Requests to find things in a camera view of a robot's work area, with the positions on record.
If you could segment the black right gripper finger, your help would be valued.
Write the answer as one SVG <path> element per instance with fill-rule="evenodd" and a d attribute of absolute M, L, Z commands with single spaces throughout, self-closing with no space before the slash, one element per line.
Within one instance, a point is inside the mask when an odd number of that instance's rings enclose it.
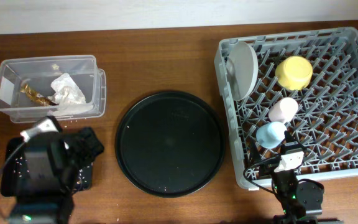
<path fill-rule="evenodd" d="M 285 145 L 297 144 L 297 140 L 290 134 L 289 131 L 285 131 Z"/>
<path fill-rule="evenodd" d="M 261 156 L 253 139 L 250 140 L 250 161 L 252 165 L 261 161 Z"/>

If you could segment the light blue plastic cup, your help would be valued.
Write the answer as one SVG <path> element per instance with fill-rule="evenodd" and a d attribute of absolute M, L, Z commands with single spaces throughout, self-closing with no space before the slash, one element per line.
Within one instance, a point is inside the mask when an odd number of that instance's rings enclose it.
<path fill-rule="evenodd" d="M 285 139 L 287 127 L 278 121 L 261 126 L 256 132 L 257 142 L 266 149 L 277 147 Z"/>

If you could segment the pink plastic cup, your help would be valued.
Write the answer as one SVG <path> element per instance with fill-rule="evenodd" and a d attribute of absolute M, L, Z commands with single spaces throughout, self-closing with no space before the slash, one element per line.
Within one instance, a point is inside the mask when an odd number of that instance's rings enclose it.
<path fill-rule="evenodd" d="M 271 122 L 290 122 L 298 111 L 298 103 L 290 97 L 285 97 L 276 102 L 268 112 L 268 118 Z"/>

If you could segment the white napkin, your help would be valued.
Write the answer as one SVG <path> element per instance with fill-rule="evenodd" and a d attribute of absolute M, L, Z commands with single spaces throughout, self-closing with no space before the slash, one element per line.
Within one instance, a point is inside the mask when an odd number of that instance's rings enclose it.
<path fill-rule="evenodd" d="M 51 115 L 68 116 L 93 109 L 93 105 L 86 104 L 85 95 L 68 73 L 54 79 L 50 86 L 55 94 L 48 96 L 48 99 L 58 105 L 57 110 L 51 112 Z"/>

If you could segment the yellow plastic bowl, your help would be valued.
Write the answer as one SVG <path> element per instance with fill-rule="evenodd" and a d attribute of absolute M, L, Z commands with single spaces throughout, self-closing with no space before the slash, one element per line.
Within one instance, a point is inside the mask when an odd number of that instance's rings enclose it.
<path fill-rule="evenodd" d="M 306 88 L 310 84 L 312 74 L 311 63 L 301 56 L 288 57 L 275 70 L 278 83 L 291 91 Z"/>

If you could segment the grey plate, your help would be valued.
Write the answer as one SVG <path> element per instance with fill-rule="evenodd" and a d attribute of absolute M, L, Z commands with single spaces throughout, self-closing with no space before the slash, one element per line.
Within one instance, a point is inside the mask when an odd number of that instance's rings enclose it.
<path fill-rule="evenodd" d="M 245 42 L 236 44 L 227 58 L 226 70 L 233 100 L 240 101 L 249 96 L 258 75 L 258 61 L 253 47 Z"/>

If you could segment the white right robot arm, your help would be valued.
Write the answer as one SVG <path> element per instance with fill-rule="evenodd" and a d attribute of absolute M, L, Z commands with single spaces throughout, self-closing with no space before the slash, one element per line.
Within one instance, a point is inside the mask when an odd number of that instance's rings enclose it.
<path fill-rule="evenodd" d="M 288 131 L 284 132 L 285 143 L 273 157 L 262 159 L 255 141 L 250 141 L 250 166 L 243 171 L 243 177 L 252 185 L 269 192 L 280 202 L 283 215 L 275 215 L 273 222 L 318 223 L 322 214 L 324 185 L 311 179 L 298 179 L 295 170 L 303 163 L 306 147 Z M 247 176 L 247 171 L 257 169 L 261 176 L 270 176 L 271 189 L 257 184 Z"/>

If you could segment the clear plastic waste bin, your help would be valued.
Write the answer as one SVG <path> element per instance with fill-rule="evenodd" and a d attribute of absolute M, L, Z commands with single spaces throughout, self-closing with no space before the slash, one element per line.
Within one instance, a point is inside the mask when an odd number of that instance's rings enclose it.
<path fill-rule="evenodd" d="M 25 86 L 50 99 L 58 93 L 53 83 L 72 79 L 85 97 L 81 104 L 42 106 L 21 89 Z M 65 55 L 5 60 L 0 64 L 0 112 L 13 123 L 33 123 L 51 115 L 58 120 L 98 118 L 106 109 L 106 74 L 98 68 L 93 55 Z"/>

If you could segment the grey dishwasher rack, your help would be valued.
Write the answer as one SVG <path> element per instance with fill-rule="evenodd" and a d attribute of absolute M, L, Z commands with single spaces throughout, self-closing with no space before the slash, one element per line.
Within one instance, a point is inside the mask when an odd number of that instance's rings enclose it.
<path fill-rule="evenodd" d="M 232 96 L 227 63 L 242 42 L 256 52 L 258 77 L 249 96 Z M 307 59 L 313 67 L 303 90 L 282 88 L 276 67 L 291 56 Z M 296 170 L 299 179 L 329 180 L 358 176 L 358 30 L 353 27 L 238 37 L 220 41 L 214 58 L 219 92 L 229 126 L 229 145 L 239 187 L 269 187 L 270 179 L 250 168 L 249 143 L 269 123 L 269 109 L 291 97 L 298 103 L 286 124 L 291 135 L 307 149 Z"/>

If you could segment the gold snack wrapper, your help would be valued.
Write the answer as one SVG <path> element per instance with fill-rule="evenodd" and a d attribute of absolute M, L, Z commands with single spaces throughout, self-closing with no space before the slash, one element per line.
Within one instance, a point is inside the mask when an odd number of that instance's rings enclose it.
<path fill-rule="evenodd" d="M 20 92 L 25 93 L 30 101 L 33 101 L 34 103 L 37 103 L 41 106 L 57 106 L 56 103 L 33 90 L 28 84 L 22 85 Z"/>

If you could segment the black rectangular tray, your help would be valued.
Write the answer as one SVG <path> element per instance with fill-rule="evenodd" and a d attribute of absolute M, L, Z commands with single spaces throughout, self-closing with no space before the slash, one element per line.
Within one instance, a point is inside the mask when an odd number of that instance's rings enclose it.
<path fill-rule="evenodd" d="M 46 197 L 66 195 L 91 187 L 93 163 L 82 169 L 63 169 L 63 141 L 58 133 L 31 138 L 13 138 L 6 157 L 13 156 L 3 169 L 0 192 L 5 197 Z"/>

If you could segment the round black tray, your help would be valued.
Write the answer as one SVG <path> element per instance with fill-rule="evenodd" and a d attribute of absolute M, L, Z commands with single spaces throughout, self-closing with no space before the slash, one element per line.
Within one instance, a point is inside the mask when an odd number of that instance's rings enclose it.
<path fill-rule="evenodd" d="M 138 189 L 166 198 L 207 185 L 224 160 L 224 129 L 215 110 L 183 91 L 160 91 L 131 106 L 116 131 L 115 153 Z"/>

